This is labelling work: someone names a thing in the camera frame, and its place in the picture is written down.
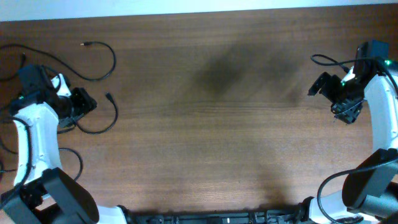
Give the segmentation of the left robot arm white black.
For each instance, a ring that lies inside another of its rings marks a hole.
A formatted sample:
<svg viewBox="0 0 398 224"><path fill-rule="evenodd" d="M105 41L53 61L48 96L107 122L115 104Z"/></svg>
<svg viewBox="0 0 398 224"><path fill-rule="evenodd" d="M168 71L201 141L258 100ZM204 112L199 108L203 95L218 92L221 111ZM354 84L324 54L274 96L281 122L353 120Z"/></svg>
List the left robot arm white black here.
<svg viewBox="0 0 398 224"><path fill-rule="evenodd" d="M62 168L58 128L75 124L96 101L83 88L69 89L61 73L49 78L44 66L26 66L17 76L22 91L8 120L17 129L18 167L1 210L14 223L132 223L126 208L97 205Z"/></svg>

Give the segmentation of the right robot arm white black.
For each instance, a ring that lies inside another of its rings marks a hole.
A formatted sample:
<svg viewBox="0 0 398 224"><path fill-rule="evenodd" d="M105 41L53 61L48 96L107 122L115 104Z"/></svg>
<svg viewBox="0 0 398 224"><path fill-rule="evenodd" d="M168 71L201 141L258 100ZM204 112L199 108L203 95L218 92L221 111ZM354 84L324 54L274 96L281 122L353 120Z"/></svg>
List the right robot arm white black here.
<svg viewBox="0 0 398 224"><path fill-rule="evenodd" d="M346 124L367 103L373 150L356 168L327 177L316 196L300 205L297 223L397 223L397 62L379 40L360 44L350 62L348 68L346 61L328 58L324 66L341 67L345 77L324 72L308 95L327 98L334 117Z"/></svg>

